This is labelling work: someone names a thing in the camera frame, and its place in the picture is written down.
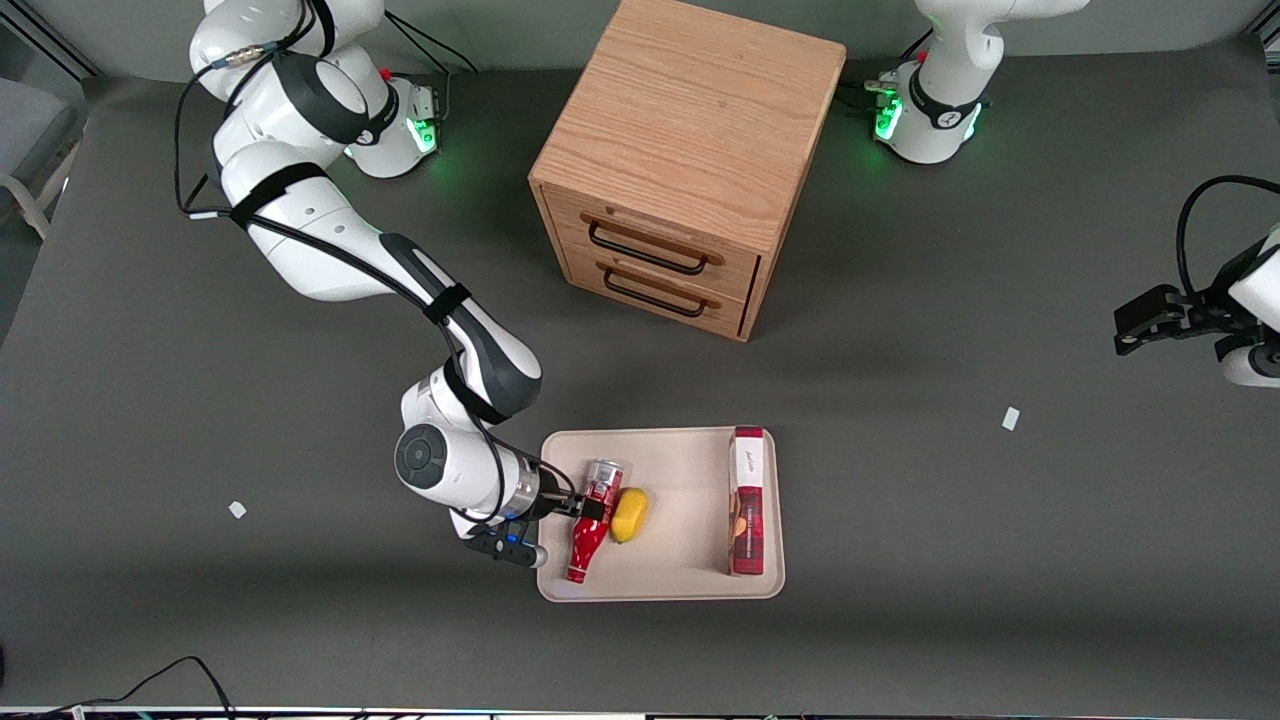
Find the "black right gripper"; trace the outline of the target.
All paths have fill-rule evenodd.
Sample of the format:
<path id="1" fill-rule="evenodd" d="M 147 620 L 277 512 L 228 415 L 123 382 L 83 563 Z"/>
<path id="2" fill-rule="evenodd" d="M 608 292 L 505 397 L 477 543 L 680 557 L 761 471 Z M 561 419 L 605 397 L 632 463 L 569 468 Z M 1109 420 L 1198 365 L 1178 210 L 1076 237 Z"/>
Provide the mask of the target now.
<path id="1" fill-rule="evenodd" d="M 550 515 L 607 521 L 611 506 L 607 501 L 590 498 L 591 487 L 576 487 L 558 468 L 549 462 L 536 462 L 539 489 L 536 498 L 536 520 Z"/>

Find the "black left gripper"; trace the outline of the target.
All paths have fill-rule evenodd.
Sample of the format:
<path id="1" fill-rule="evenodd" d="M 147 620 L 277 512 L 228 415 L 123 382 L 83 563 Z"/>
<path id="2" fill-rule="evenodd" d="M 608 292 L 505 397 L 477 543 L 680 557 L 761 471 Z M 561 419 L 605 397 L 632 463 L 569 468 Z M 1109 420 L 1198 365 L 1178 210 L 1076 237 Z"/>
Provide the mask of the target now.
<path id="1" fill-rule="evenodd" d="M 1236 255 L 1219 269 L 1210 284 L 1197 290 L 1190 278 L 1187 255 L 1181 255 L 1180 282 L 1184 296 L 1172 284 L 1157 284 L 1116 309 L 1115 354 L 1125 357 L 1153 342 L 1190 340 L 1207 334 L 1225 336 L 1217 346 L 1261 345 L 1262 324 L 1229 293 L 1229 290 L 1254 268 L 1258 258 L 1258 255 Z"/>

